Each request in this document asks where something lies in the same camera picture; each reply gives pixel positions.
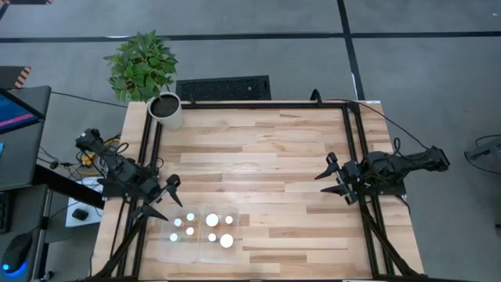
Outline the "green leafy plant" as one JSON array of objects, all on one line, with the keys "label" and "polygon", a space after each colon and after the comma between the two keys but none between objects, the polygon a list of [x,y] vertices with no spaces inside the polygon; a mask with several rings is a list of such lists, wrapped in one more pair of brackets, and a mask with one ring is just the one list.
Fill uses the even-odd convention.
[{"label": "green leafy plant", "polygon": [[166,38],[156,31],[139,32],[103,59],[110,68],[108,82],[121,102],[148,102],[174,83],[178,61]]}]

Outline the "clear plastic bin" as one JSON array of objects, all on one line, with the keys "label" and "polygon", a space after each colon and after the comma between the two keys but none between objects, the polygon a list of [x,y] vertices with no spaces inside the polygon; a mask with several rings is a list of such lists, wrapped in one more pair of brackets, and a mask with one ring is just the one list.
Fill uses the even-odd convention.
[{"label": "clear plastic bin", "polygon": [[[195,214],[195,220],[189,222],[186,219],[188,213]],[[184,208],[173,207],[168,209],[169,221],[162,222],[160,229],[160,238],[157,247],[157,260],[160,262],[172,263],[192,263],[198,258],[200,248],[200,233],[201,233],[201,210],[197,206],[188,206]],[[184,222],[182,228],[177,228],[173,222],[180,218]],[[193,227],[195,234],[188,236],[186,229]],[[180,241],[172,242],[169,240],[171,233],[177,233]]]},{"label": "clear plastic bin", "polygon": [[[216,227],[209,227],[205,223],[206,216],[215,213],[219,216],[219,224]],[[228,225],[225,222],[226,216],[233,217],[233,223]],[[210,242],[207,236],[210,233],[217,235],[215,242]],[[234,244],[230,248],[223,248],[219,239],[223,234],[229,233],[234,238]],[[232,206],[205,206],[202,209],[201,233],[200,233],[200,261],[206,263],[237,263],[238,255],[241,252],[240,236],[240,211]]]}]

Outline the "white floor box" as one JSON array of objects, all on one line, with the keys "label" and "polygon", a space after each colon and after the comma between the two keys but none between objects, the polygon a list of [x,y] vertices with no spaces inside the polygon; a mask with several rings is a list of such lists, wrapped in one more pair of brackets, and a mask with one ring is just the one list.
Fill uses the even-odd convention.
[{"label": "white floor box", "polygon": [[[84,186],[87,186],[88,188],[91,188],[95,192],[102,193],[103,186],[97,182],[97,179],[98,177],[87,177],[83,178],[81,181],[79,181],[79,183]],[[88,213],[85,219],[77,219],[73,217],[73,213],[78,209],[81,209],[84,212]],[[65,227],[74,228],[77,226],[85,226],[94,223],[100,223],[102,217],[103,217],[102,209],[95,208],[88,204],[84,204],[71,197],[68,199],[68,209],[66,214]]]}]

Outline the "dark grey desk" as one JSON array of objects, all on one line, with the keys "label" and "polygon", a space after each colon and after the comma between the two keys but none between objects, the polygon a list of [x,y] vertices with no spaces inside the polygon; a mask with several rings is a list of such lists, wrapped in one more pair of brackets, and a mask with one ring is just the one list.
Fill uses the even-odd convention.
[{"label": "dark grey desk", "polygon": [[[45,235],[49,224],[50,201],[54,192],[72,197],[84,204],[104,208],[103,196],[87,186],[61,176],[37,163],[52,89],[38,86],[23,89],[0,89],[2,97],[12,97],[38,120],[11,132],[0,130],[0,197],[11,194],[12,221],[10,231],[0,232],[0,282],[29,282],[44,273],[41,259],[48,250]],[[0,117],[6,108],[0,102]],[[15,237],[27,238],[30,243],[20,266],[12,273],[3,269],[2,256]]]}]

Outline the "white plant pot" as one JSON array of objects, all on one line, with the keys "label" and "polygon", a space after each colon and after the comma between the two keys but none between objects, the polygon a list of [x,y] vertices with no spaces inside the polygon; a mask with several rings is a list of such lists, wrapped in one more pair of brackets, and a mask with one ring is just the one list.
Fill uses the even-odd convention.
[{"label": "white plant pot", "polygon": [[173,92],[161,92],[147,103],[149,114],[165,128],[177,130],[184,124],[182,104]]}]

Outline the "grey stand base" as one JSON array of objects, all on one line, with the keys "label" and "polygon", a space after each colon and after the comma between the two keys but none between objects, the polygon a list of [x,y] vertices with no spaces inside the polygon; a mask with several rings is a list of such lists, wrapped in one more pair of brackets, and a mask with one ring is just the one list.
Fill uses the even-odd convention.
[{"label": "grey stand base", "polygon": [[[501,175],[501,134],[480,136],[474,141],[475,148],[464,151],[465,160],[472,167],[494,175]],[[474,163],[481,156],[490,155],[495,160],[498,171],[482,168]]]}]

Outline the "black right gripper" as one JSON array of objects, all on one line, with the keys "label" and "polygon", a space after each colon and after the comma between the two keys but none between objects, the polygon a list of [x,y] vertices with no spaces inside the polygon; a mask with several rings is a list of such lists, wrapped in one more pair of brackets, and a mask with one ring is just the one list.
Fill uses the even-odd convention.
[{"label": "black right gripper", "polygon": [[327,168],[317,175],[314,180],[323,179],[337,173],[338,185],[321,189],[323,193],[335,193],[344,197],[348,205],[359,200],[359,177],[361,173],[354,161],[349,161],[342,166],[337,163],[338,159],[334,152],[327,154]]}]

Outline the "hazard-striped floor mat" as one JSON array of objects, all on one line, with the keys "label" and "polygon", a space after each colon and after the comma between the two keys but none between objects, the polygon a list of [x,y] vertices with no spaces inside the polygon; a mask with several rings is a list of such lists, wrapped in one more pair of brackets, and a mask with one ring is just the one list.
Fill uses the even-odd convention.
[{"label": "hazard-striped floor mat", "polygon": [[21,89],[31,72],[31,67],[0,66],[0,89]]}]

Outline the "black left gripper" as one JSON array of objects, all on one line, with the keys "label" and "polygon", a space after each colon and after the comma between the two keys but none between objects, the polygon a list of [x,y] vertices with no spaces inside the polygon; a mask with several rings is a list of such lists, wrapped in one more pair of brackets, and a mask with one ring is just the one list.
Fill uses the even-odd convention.
[{"label": "black left gripper", "polygon": [[168,221],[168,218],[157,211],[155,208],[151,207],[162,201],[162,197],[168,192],[171,199],[179,206],[183,207],[181,200],[177,195],[178,187],[181,184],[181,179],[178,175],[172,174],[166,181],[167,184],[163,186],[157,186],[153,188],[146,196],[146,205],[136,208],[132,212],[133,219],[140,219],[142,217],[154,217],[164,221]]}]

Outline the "black aluminium rig frame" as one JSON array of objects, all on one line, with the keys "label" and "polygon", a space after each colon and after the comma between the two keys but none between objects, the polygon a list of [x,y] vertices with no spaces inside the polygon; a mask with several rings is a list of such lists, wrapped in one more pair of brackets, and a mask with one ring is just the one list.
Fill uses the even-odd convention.
[{"label": "black aluminium rig frame", "polygon": [[162,222],[151,219],[118,268],[106,273],[111,249],[125,237],[130,208],[106,203],[92,258],[102,282],[155,280],[363,279],[421,274],[423,267],[405,204],[376,195],[348,205],[314,180],[326,155],[359,161],[390,151],[379,103],[342,101],[228,101],[183,103],[176,131],[128,107],[121,138],[126,155],[162,161],[160,180],[179,175],[183,208],[232,206],[240,211],[237,263],[160,262]]}]

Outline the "computer monitor blue screen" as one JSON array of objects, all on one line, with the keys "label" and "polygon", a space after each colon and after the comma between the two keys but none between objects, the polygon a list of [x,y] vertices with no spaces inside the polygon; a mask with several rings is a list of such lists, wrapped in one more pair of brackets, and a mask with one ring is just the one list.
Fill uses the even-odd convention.
[{"label": "computer monitor blue screen", "polygon": [[44,120],[44,114],[6,89],[0,89],[0,134],[26,128]]}]

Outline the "black keyboard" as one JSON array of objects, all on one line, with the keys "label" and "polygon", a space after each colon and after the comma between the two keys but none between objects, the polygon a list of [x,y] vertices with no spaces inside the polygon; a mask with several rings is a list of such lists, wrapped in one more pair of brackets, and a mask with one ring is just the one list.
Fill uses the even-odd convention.
[{"label": "black keyboard", "polygon": [[13,196],[10,192],[0,193],[0,234],[8,233],[13,216]]},{"label": "black keyboard", "polygon": [[190,102],[272,99],[268,75],[179,80],[175,93]]}]

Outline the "black computer mouse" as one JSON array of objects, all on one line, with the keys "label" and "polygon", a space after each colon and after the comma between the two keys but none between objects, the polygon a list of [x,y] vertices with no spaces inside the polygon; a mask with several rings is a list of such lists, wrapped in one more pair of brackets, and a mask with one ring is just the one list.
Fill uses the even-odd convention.
[{"label": "black computer mouse", "polygon": [[30,233],[22,233],[11,240],[0,261],[0,270],[5,275],[16,276],[26,268],[32,241]]}]

